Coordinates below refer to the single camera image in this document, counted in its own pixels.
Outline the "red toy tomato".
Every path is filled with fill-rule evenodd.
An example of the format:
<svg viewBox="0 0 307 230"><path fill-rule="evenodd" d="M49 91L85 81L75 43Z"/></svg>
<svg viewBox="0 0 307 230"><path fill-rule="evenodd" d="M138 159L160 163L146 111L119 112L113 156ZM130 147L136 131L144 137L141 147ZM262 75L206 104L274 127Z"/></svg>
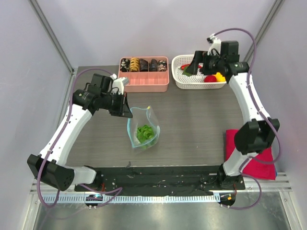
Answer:
<svg viewBox="0 0 307 230"><path fill-rule="evenodd" d="M214 75L208 75L208 76L205 77L204 82L205 83L214 83L214 82L217 82L217 79Z"/></svg>

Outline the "clear zip top bag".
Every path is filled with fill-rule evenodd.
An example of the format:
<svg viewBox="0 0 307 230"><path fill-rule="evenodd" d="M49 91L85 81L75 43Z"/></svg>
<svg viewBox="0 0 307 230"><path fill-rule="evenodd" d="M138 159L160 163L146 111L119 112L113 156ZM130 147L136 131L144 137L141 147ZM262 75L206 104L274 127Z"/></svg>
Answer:
<svg viewBox="0 0 307 230"><path fill-rule="evenodd" d="M140 153L153 147L159 140L160 125L151 106L146 108L132 107L133 118L127 121L127 133L131 151Z"/></svg>

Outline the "green toy lettuce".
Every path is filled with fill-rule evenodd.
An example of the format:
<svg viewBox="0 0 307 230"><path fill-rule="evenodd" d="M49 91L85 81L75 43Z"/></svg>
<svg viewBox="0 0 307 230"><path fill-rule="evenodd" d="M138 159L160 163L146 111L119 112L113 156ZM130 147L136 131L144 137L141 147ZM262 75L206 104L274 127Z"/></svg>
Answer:
<svg viewBox="0 0 307 230"><path fill-rule="evenodd" d="M136 138L140 143L140 148L146 150L154 144L155 132L149 125L143 125L137 128Z"/></svg>

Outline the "yellow toy mango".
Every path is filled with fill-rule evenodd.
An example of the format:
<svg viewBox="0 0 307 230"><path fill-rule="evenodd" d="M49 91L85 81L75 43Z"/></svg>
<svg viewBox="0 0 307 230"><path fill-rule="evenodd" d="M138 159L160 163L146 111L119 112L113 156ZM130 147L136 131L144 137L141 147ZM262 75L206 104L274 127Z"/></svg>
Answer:
<svg viewBox="0 0 307 230"><path fill-rule="evenodd" d="M226 82L225 77L220 72L217 72L216 74L214 74L214 76L217 82Z"/></svg>

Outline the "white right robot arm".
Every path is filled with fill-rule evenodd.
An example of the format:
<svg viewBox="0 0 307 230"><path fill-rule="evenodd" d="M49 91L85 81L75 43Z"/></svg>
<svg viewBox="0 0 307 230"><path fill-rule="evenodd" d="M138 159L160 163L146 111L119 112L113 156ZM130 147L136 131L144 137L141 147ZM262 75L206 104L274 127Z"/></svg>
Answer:
<svg viewBox="0 0 307 230"><path fill-rule="evenodd" d="M238 42L208 38L211 45L207 51L196 51L186 68L190 74L205 76L221 73L233 90L242 112L243 126L234 137L235 149L218 169L216 182L222 189L232 187L247 164L268 149L280 127L278 119L272 119L262 107L257 95L251 68L239 60Z"/></svg>

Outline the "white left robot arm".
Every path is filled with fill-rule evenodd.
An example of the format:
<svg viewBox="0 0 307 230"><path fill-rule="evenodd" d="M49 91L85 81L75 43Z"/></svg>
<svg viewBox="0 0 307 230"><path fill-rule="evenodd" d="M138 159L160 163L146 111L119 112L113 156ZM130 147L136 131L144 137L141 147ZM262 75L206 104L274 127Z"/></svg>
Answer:
<svg viewBox="0 0 307 230"><path fill-rule="evenodd" d="M101 188L99 170L90 166L69 167L67 158L81 130L96 111L104 109L111 116L132 118L124 90L128 83L128 78L119 78L115 74L110 77L94 74L84 89L72 94L72 102L51 140L38 155L32 154L27 160L39 183L60 191L67 190L72 184L85 184L91 191Z"/></svg>

